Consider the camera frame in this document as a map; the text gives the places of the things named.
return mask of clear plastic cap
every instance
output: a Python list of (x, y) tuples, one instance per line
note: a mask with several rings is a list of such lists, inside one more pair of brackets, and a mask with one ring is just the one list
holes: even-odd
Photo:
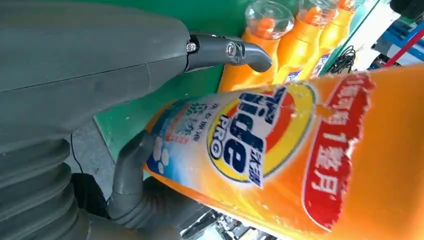
[(300, 20), (314, 26), (323, 26), (337, 16), (337, 5), (333, 0), (300, 0)]
[(263, 39), (278, 39), (293, 28), (295, 19), (285, 6), (269, 0), (258, 0), (244, 13), (250, 32)]
[(337, 7), (347, 11), (356, 11), (365, 0), (338, 0)]

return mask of orange detergent bottle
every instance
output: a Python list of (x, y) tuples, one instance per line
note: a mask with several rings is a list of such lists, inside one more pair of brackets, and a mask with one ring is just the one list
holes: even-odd
[(219, 212), (296, 240), (424, 239), (424, 65), (162, 108), (144, 166)]
[(245, 11), (247, 27), (242, 36), (246, 42), (260, 46), (272, 59), (272, 66), (266, 72), (257, 72), (248, 65), (226, 65), (219, 84), (219, 92), (228, 92), (266, 85), (278, 70), (277, 48), (280, 37), (293, 28), (294, 18), (285, 6), (258, 0)]
[(320, 74), (333, 50), (349, 36), (352, 18), (363, 3), (364, 0), (339, 0), (338, 15), (324, 27), (319, 37), (319, 53), (311, 57), (303, 68), (303, 79), (315, 78)]
[(300, 79), (311, 56), (319, 51), (320, 34), (337, 13), (332, 0), (299, 1), (294, 28), (284, 35), (278, 46), (278, 72), (273, 84)]

